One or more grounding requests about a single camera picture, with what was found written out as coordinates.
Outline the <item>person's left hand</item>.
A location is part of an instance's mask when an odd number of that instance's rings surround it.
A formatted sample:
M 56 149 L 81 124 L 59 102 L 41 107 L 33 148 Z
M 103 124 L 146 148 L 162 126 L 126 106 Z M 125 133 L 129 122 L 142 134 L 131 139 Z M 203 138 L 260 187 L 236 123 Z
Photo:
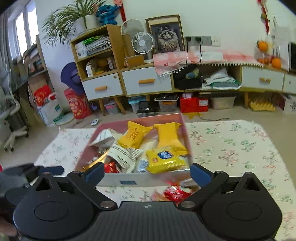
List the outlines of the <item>person's left hand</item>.
M 3 218 L 0 218 L 0 232 L 9 237 L 15 237 L 18 234 L 15 226 Z

